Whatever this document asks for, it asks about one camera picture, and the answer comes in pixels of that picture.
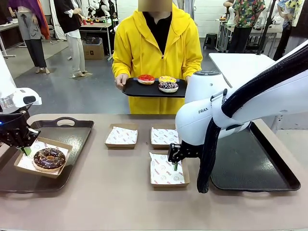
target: yellow frosted donut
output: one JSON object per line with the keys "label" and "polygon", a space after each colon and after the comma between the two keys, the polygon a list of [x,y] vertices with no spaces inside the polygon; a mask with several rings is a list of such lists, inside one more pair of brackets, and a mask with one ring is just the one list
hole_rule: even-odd
{"label": "yellow frosted donut", "polygon": [[159,82],[160,83],[167,83],[167,82],[176,83],[177,80],[174,77],[171,77],[171,76],[161,76],[159,78]]}

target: black tray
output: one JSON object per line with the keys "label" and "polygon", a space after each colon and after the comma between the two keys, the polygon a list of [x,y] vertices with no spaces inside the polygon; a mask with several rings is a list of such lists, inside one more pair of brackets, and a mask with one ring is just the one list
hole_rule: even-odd
{"label": "black tray", "polygon": [[257,126],[218,141],[211,175],[222,190],[296,191],[300,182]]}
{"label": "black tray", "polygon": [[175,93],[164,93],[158,89],[158,79],[152,85],[144,85],[137,81],[137,78],[129,78],[124,85],[122,92],[128,96],[138,97],[168,97],[168,98],[185,98],[187,83],[183,79],[178,79],[179,89]]}
{"label": "black tray", "polygon": [[[72,120],[74,125],[57,125],[61,120]],[[41,131],[40,137],[60,141],[73,146],[67,163],[60,176],[56,179],[33,175],[18,171],[14,162],[20,151],[9,148],[0,157],[0,192],[4,193],[46,193],[56,192],[67,183],[78,156],[94,125],[93,121],[76,120],[70,117],[61,117],[56,120],[40,120],[31,125],[33,129]]]}

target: black pants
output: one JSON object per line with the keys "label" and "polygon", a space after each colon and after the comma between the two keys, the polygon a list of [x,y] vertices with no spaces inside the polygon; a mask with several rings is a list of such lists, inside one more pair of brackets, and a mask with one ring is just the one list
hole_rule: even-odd
{"label": "black pants", "polygon": [[228,53],[244,53],[252,27],[235,27]]}
{"label": "black pants", "polygon": [[277,47],[277,50],[275,52],[273,60],[277,61],[283,56],[284,50],[288,45],[289,37],[291,35],[291,28],[292,28],[291,26],[287,26],[283,29],[281,34],[281,39]]}
{"label": "black pants", "polygon": [[47,67],[44,58],[42,41],[40,39],[30,39],[30,40],[25,40],[25,43],[27,45],[34,66],[41,68]]}

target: brown cardboard box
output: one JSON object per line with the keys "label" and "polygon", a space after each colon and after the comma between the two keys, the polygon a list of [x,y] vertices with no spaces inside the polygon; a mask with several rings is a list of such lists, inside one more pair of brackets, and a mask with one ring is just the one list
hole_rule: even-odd
{"label": "brown cardboard box", "polygon": [[[152,128],[154,129],[172,129],[175,130],[175,124],[152,124],[151,126],[151,139],[152,139]],[[169,149],[170,144],[153,144],[151,140],[151,144],[154,149]]]}
{"label": "brown cardboard box", "polygon": [[[150,151],[153,154],[160,154],[160,155],[167,155],[168,156],[168,151]],[[182,169],[183,169],[183,175],[184,175],[184,184],[152,184],[151,185],[154,188],[183,188],[187,187],[187,185],[191,182],[189,178],[189,172],[188,172],[188,165],[186,159],[182,160]]]}
{"label": "brown cardboard box", "polygon": [[99,44],[83,43],[83,52],[85,59],[103,59],[105,56],[103,41],[101,40]]}
{"label": "brown cardboard box", "polygon": [[119,127],[119,128],[126,128],[126,129],[130,129],[130,130],[137,130],[138,132],[138,124],[111,124],[109,126],[109,130],[105,139],[105,145],[108,148],[132,148],[134,149],[138,140],[138,134],[137,134],[137,140],[136,143],[134,144],[113,144],[113,143],[106,143],[107,138],[110,134],[110,132],[112,131],[113,127]]}
{"label": "brown cardboard box", "polygon": [[[51,144],[51,145],[54,145],[54,146],[57,146],[57,147],[61,147],[61,148],[67,149],[68,152],[67,152],[67,155],[65,157],[66,161],[68,160],[70,152],[73,149],[73,146],[68,145],[66,143],[61,143],[61,142],[58,142],[58,141],[53,141],[53,140],[49,140],[49,139],[42,138],[42,137],[38,137],[37,140],[41,141],[41,142],[44,142],[44,143],[47,143],[47,144]],[[50,178],[57,178],[61,174],[61,172],[63,171],[63,169],[65,168],[65,165],[66,165],[66,163],[65,163],[63,165],[63,167],[59,170],[57,175],[54,175],[54,174],[51,174],[51,173],[48,173],[48,172],[33,171],[33,170],[30,170],[30,169],[26,169],[26,168],[17,166],[19,161],[21,160],[22,156],[23,156],[23,153],[20,153],[20,155],[16,159],[16,161],[14,163],[15,168],[18,171],[22,171],[22,172],[26,172],[26,173],[31,173],[31,174],[35,174],[35,175],[40,175],[40,176],[45,176],[45,177],[50,177]]]}

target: yellow hoodie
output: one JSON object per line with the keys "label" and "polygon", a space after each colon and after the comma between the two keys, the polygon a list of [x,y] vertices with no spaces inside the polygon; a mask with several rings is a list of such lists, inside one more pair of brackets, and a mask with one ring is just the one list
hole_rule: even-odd
{"label": "yellow hoodie", "polygon": [[[115,77],[149,74],[155,78],[172,76],[185,79],[201,70],[202,53],[197,26],[189,14],[172,7],[172,21],[165,54],[147,26],[142,12],[123,20],[115,36],[112,65]],[[129,97],[132,114],[176,114],[184,99]]]}

